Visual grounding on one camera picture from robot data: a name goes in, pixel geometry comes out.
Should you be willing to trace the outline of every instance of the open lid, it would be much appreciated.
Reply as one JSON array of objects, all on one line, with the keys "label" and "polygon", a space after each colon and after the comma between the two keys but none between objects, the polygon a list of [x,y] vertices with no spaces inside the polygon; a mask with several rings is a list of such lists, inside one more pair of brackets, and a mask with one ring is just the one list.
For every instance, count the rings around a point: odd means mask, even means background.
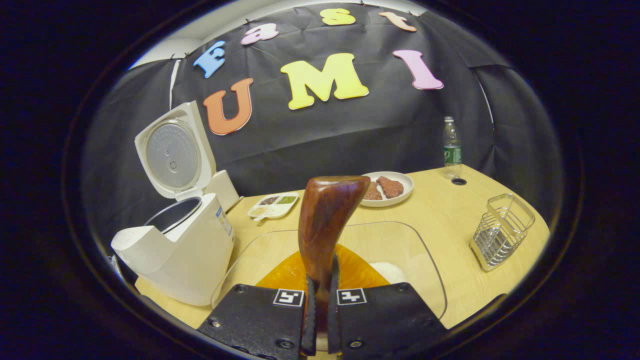
[{"label": "open lid", "polygon": [[199,196],[216,173],[216,161],[195,101],[158,118],[134,142],[149,180],[164,197]]}]

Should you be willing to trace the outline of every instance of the black cloth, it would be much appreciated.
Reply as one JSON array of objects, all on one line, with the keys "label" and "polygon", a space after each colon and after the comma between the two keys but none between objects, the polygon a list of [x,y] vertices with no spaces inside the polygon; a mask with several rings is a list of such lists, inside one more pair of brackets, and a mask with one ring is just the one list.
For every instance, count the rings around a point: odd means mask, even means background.
[{"label": "black cloth", "polygon": [[[345,8],[356,22],[327,26],[319,14],[327,8]],[[406,17],[418,31],[399,29],[382,11]],[[278,36],[240,43],[249,29],[270,22]],[[225,63],[205,79],[193,63],[220,40],[226,41]],[[420,51],[444,88],[414,88],[404,61],[392,55],[401,49]],[[280,68],[304,60],[322,70],[337,53],[355,56],[369,95],[336,99],[334,84],[326,102],[316,98],[308,108],[290,110],[289,77]],[[133,138],[169,110],[174,61],[130,70],[94,118],[83,190],[95,233],[107,248],[118,230],[142,225],[173,202],[150,184]],[[482,40],[431,12],[418,18],[377,6],[318,4],[254,20],[195,49],[179,64],[172,106],[197,102],[217,169],[227,170],[245,196],[302,189],[314,176],[441,167],[444,117],[453,116],[464,164],[519,193],[549,221],[560,201],[557,191],[547,191],[560,188],[559,150],[544,107],[509,66]],[[236,132],[215,135],[204,99],[226,91],[224,113],[234,117],[237,99],[230,87],[244,78],[253,78],[250,120]]]}]

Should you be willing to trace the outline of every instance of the wooden handle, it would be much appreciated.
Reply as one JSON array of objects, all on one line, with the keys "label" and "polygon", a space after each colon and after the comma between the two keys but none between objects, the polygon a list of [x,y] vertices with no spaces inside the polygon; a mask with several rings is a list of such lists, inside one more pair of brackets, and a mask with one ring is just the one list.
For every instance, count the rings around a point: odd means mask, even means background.
[{"label": "wooden handle", "polygon": [[362,201],[371,180],[366,176],[314,177],[307,183],[298,224],[298,245],[313,280],[318,331],[326,330],[335,244]]}]

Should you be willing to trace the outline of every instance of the orange letter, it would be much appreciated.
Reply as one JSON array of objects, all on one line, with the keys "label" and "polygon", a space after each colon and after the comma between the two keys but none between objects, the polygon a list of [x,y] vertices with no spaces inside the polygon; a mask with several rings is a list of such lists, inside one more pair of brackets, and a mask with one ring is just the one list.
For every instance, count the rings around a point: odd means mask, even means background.
[{"label": "orange letter", "polygon": [[214,92],[204,99],[204,106],[207,108],[207,118],[209,119],[209,129],[216,135],[226,135],[240,130],[251,117],[251,94],[249,85],[253,83],[252,78],[246,78],[231,85],[231,91],[236,93],[238,100],[238,114],[230,119],[225,119],[222,110],[222,98],[225,91]]},{"label": "orange letter", "polygon": [[407,31],[417,31],[416,28],[414,28],[413,26],[409,26],[407,24],[405,24],[404,22],[406,21],[406,19],[404,17],[398,16],[392,12],[383,12],[380,13],[380,15],[386,17],[387,19],[389,19],[389,21],[397,26],[398,28],[401,28],[402,30],[407,30]]}]

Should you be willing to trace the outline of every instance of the white plate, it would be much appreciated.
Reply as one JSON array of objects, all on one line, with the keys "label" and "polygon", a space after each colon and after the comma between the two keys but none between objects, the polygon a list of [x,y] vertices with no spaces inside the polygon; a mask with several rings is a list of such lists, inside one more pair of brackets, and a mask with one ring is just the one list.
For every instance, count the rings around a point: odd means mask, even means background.
[{"label": "white plate", "polygon": [[[293,196],[295,197],[295,199],[293,200],[293,202],[290,202],[288,204],[278,204],[278,201],[282,200],[282,198],[285,196]],[[257,218],[262,214],[252,215],[253,210],[257,208],[266,208],[266,211],[265,211],[267,214],[267,216],[265,216],[266,218],[281,218],[285,216],[289,212],[289,210],[291,210],[291,208],[296,204],[296,201],[298,201],[299,196],[300,195],[298,195],[298,193],[274,193],[271,195],[267,195],[261,198],[260,200],[258,200],[255,203],[255,205],[253,205],[253,207],[249,209],[249,212],[247,213],[247,215],[249,215],[249,217],[252,217],[252,218]],[[270,205],[260,205],[262,201],[270,197],[277,197],[277,199]]]},{"label": "white plate", "polygon": [[379,177],[384,176],[389,180],[399,181],[404,187],[404,192],[402,194],[398,195],[397,197],[388,199],[385,196],[385,193],[382,191],[382,186],[380,186],[380,184],[377,184],[378,191],[382,195],[382,200],[362,199],[362,202],[360,203],[360,205],[363,205],[363,206],[370,206],[372,208],[381,208],[382,206],[395,205],[399,202],[404,201],[406,198],[408,198],[411,192],[413,191],[413,180],[411,180],[411,178],[408,177],[407,175],[404,175],[400,172],[378,171],[378,172],[370,172],[368,174],[364,174],[363,176],[369,176],[369,178],[373,182],[376,182],[376,180],[378,180]]}]

